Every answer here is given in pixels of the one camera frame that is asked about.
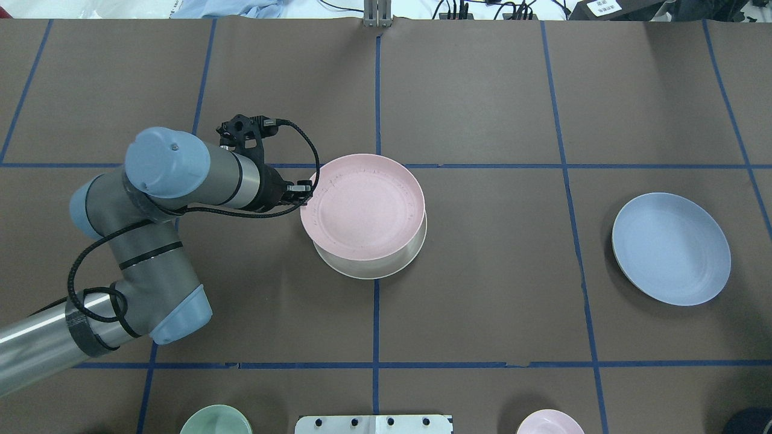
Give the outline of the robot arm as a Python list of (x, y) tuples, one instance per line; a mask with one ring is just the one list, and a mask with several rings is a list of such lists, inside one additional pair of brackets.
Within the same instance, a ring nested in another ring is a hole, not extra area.
[(284, 180), (262, 141), (292, 121), (238, 115), (220, 144), (149, 127), (124, 164), (70, 198), (93, 242), (70, 266), (66, 296), (2, 329), (2, 396), (148, 336), (170, 344), (202, 328), (212, 308), (174, 221), (190, 213), (271, 219), (305, 206), (317, 180)]

